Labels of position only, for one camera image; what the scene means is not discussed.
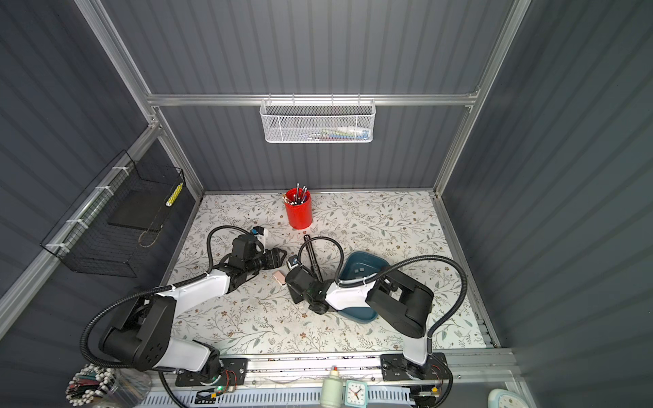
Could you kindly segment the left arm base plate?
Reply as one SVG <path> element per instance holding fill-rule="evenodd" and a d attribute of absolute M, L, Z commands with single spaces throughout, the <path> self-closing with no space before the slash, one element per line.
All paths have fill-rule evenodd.
<path fill-rule="evenodd" d="M 174 382 L 176 387 L 237 387 L 242 386 L 248 374 L 249 360 L 246 358 L 221 358 L 219 371 L 216 374 L 204 376 L 200 372 L 183 372 Z"/>

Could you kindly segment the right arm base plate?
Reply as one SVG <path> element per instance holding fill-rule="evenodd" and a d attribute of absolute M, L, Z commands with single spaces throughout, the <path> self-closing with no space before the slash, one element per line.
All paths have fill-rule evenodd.
<path fill-rule="evenodd" d="M 452 377 L 447 359 L 442 353 L 427 355 L 423 365 L 410 362 L 403 354 L 380 355 L 382 376 L 386 382 L 436 381 L 442 382 Z"/>

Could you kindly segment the black stapler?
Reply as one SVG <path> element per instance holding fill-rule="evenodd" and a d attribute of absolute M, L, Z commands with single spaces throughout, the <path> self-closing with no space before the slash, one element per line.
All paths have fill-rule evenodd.
<path fill-rule="evenodd" d="M 318 265 L 317 262 L 316 253 L 313 244 L 311 243 L 311 237 L 309 235 L 304 235 L 304 242 L 305 242 L 305 250 L 309 255 L 311 272 L 319 282 L 324 282 L 320 266 Z"/>

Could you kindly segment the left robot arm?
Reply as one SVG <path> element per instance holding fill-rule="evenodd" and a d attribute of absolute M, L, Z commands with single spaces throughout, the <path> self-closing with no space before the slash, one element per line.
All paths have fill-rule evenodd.
<path fill-rule="evenodd" d="M 118 363 L 141 372 L 184 370 L 216 377 L 222 371 L 219 350 L 197 340 L 173 336 L 173 323 L 186 311 L 234 292 L 263 270 L 282 267 L 287 251 L 267 249 L 253 233 L 237 236 L 232 250 L 208 272 L 140 295 L 120 304 L 99 341 L 99 349 Z"/>

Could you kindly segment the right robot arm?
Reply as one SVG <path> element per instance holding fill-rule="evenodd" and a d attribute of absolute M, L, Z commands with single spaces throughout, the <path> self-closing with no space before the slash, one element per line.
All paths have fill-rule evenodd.
<path fill-rule="evenodd" d="M 298 266 L 287 274 L 286 284 L 318 315 L 352 308 L 373 310 L 403 336 L 404 358 L 418 366 L 426 364 L 426 324 L 434 293 L 409 275 L 394 270 L 375 282 L 361 280 L 357 287 L 345 288 L 334 280 L 320 282 Z"/>

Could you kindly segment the pink eraser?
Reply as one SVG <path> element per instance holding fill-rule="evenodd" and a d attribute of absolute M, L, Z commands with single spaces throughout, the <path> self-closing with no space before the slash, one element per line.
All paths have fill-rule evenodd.
<path fill-rule="evenodd" d="M 286 276 L 285 276 L 284 273 L 282 273 L 280 270 L 275 271 L 275 272 L 273 273 L 273 277 L 274 277 L 275 281 L 276 281 L 280 286 L 285 286 L 285 285 L 287 285 L 287 282 L 286 282 Z"/>

